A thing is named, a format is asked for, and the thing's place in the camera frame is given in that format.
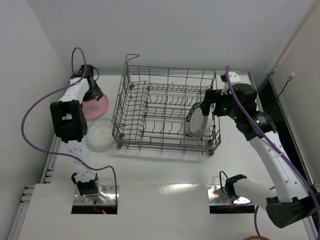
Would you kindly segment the pink plate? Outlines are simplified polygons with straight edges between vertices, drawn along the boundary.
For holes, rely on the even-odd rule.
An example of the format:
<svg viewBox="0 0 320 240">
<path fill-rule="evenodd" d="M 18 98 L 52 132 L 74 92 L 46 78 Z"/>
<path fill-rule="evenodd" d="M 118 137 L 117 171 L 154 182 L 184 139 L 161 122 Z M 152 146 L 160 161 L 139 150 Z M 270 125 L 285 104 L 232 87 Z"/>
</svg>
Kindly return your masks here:
<svg viewBox="0 0 320 240">
<path fill-rule="evenodd" d="M 93 121 L 105 114 L 108 110 L 109 100 L 104 94 L 99 100 L 90 100 L 82 102 L 82 111 L 87 121 Z"/>
</svg>

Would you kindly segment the plain white plate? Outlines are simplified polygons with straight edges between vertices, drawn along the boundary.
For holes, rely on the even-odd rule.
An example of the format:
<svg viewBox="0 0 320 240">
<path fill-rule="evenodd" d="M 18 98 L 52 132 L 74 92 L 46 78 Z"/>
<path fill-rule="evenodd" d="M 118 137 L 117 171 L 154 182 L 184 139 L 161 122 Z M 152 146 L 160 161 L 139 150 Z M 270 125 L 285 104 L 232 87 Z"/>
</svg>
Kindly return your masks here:
<svg viewBox="0 0 320 240">
<path fill-rule="evenodd" d="M 195 130 L 195 136 L 200 138 L 212 125 L 212 114 L 209 112 L 209 115 L 203 115 L 202 110 L 200 109 L 200 102 L 195 103 L 195 110 L 193 112 L 193 128 Z"/>
</svg>

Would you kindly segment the white plate with lettered rim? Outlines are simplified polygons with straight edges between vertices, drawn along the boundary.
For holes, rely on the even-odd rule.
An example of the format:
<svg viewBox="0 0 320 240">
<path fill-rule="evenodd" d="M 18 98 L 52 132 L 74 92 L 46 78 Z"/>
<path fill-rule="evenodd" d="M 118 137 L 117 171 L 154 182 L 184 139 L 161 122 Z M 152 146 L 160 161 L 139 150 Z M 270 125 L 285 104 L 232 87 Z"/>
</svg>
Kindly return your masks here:
<svg viewBox="0 0 320 240">
<path fill-rule="evenodd" d="M 196 102 L 190 109 L 185 120 L 185 134 L 189 138 L 201 138 L 210 128 L 212 116 L 204 116 L 201 103 Z"/>
</svg>

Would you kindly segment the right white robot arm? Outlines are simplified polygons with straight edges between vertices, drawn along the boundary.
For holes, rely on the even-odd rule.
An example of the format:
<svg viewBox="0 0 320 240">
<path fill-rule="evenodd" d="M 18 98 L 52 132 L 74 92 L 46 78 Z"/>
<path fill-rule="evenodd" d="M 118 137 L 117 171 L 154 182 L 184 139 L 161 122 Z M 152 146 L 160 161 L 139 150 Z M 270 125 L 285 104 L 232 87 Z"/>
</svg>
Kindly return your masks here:
<svg viewBox="0 0 320 240">
<path fill-rule="evenodd" d="M 264 209 L 272 223 L 284 228 L 320 213 L 320 194 L 315 192 L 294 168 L 271 117 L 257 109 L 257 92 L 249 84 L 238 83 L 226 93 L 208 89 L 199 105 L 204 117 L 214 106 L 214 115 L 228 116 L 261 158 L 274 185 L 270 190 L 238 174 L 225 181 L 229 198 L 245 197 Z"/>
</svg>

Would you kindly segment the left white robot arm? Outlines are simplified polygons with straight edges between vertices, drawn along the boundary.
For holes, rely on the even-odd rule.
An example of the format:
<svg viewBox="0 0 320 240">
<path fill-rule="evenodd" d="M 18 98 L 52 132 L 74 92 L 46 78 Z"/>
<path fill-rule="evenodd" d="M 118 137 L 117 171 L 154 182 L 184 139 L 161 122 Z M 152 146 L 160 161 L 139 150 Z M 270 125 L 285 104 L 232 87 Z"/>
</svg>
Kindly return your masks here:
<svg viewBox="0 0 320 240">
<path fill-rule="evenodd" d="M 71 179 L 82 197 L 93 202 L 102 201 L 101 185 L 96 170 L 87 167 L 89 151 L 86 143 L 88 124 L 83 112 L 83 102 L 99 101 L 103 93 L 94 80 L 92 65 L 82 65 L 71 75 L 64 95 L 50 104 L 55 135 L 64 142 L 74 160 L 75 174 Z"/>
</svg>

